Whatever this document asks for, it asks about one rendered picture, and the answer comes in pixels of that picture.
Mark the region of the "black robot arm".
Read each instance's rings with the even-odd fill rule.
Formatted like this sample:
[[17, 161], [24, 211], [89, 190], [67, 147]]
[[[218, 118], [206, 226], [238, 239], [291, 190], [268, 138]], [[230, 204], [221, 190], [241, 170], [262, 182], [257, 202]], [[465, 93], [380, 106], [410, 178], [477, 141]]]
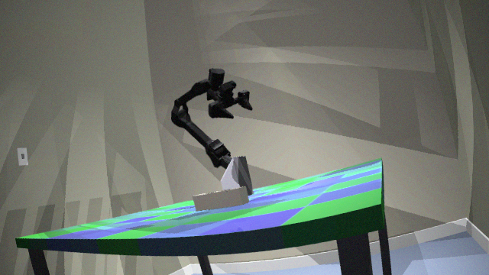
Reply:
[[[227, 170], [228, 165], [232, 160], [230, 157], [231, 153], [219, 139], [210, 139], [206, 133], [191, 121], [191, 117], [188, 114], [188, 107], [186, 106], [188, 101], [205, 92], [208, 101], [214, 100], [213, 96], [215, 92], [217, 92], [221, 101], [223, 96], [228, 94], [233, 95], [232, 90], [236, 87], [236, 84], [232, 80], [223, 84], [224, 75], [225, 71], [223, 69], [211, 68], [209, 70], [209, 79], [196, 82], [190, 91], [174, 101], [174, 107], [171, 111], [171, 120], [176, 126], [185, 128], [206, 149], [206, 153], [210, 157], [215, 168], [221, 166]], [[183, 106], [183, 109], [180, 109], [181, 105]]]

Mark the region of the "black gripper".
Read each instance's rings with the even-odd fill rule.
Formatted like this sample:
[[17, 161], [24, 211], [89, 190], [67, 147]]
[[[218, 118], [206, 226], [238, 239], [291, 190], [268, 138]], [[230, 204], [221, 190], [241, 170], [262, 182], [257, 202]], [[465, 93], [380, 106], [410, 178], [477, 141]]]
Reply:
[[248, 110], [252, 110], [249, 102], [250, 92], [243, 90], [238, 92], [238, 97], [233, 99], [231, 94], [225, 95], [222, 101], [219, 99], [217, 92], [215, 92], [213, 99], [215, 102], [209, 104], [209, 115], [211, 118], [234, 118], [234, 116], [226, 110], [226, 108], [238, 103], [241, 107]]

